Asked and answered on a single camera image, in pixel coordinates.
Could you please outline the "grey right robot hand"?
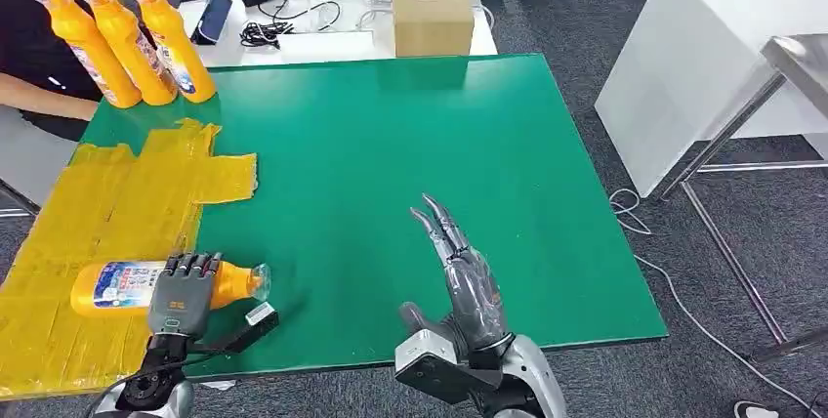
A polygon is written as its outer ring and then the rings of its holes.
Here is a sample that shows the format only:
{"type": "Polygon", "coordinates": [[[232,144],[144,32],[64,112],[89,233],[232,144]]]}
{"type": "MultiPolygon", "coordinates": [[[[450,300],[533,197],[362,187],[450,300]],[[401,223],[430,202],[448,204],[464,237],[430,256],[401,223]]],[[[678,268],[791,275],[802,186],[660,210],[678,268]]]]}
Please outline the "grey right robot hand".
{"type": "Polygon", "coordinates": [[[427,193],[422,197],[431,214],[417,208],[411,208],[410,213],[425,229],[439,258],[451,311],[434,321],[415,303],[405,302],[398,313],[410,333],[433,331],[452,342],[459,358],[490,349],[511,334],[491,268],[448,209],[427,193]]]}

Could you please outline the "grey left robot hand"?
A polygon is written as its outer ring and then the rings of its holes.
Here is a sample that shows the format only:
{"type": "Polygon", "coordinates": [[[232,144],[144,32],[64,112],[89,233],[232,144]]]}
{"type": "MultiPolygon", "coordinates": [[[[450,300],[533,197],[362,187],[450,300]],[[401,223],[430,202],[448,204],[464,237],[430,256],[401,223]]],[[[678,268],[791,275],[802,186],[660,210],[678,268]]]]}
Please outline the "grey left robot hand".
{"type": "Polygon", "coordinates": [[[203,337],[221,253],[171,255],[157,277],[148,311],[153,335],[203,337]]]}

